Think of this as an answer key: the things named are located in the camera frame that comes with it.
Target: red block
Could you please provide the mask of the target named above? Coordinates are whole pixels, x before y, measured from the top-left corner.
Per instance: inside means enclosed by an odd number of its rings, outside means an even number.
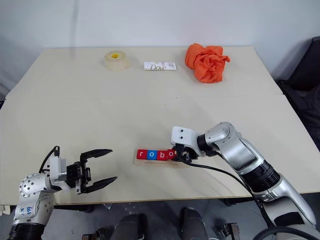
[[[176,154],[176,150],[174,149],[168,149],[167,151],[167,156],[168,156],[168,159],[173,159],[175,156],[177,156]]]
[[[138,149],[136,152],[136,159],[147,159],[147,149]]]
[[[166,161],[168,159],[168,153],[166,150],[158,150],[156,159],[160,161]]]

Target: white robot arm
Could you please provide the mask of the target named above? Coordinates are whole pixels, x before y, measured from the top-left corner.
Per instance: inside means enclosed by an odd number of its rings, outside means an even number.
[[[54,209],[54,193],[75,188],[77,194],[91,193],[112,183],[117,177],[94,182],[91,181],[87,159],[98,158],[112,152],[110,149],[96,149],[80,155],[80,161],[66,165],[60,158],[60,148],[55,146],[43,161],[39,173],[32,173],[23,179],[19,186],[20,200],[8,240],[41,240],[45,226]],[[49,159],[49,169],[43,169]]]
[[[320,233],[315,230],[315,215],[307,202],[231,123],[221,122],[203,134],[174,126],[171,144],[177,152],[175,160],[185,163],[220,152],[219,155],[240,176],[253,197],[264,207],[274,226],[303,228],[304,232],[320,238]],[[293,238],[292,234],[278,234],[277,238],[304,239],[296,236]]]

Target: orange towel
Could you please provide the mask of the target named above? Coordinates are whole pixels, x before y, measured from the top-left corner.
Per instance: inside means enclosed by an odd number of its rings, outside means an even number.
[[[194,69],[195,77],[203,83],[212,84],[222,81],[222,73],[228,56],[222,56],[222,46],[203,47],[198,43],[189,46],[185,55],[185,64]]]

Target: black chair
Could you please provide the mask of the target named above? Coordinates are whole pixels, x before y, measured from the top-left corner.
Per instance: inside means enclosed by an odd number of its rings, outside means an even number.
[[[320,36],[312,39],[290,78],[277,84],[320,150]]]

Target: white wall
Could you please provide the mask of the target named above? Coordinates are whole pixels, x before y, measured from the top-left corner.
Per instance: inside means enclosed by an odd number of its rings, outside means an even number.
[[[253,45],[287,78],[315,36],[319,0],[0,0],[0,92],[56,47]]]

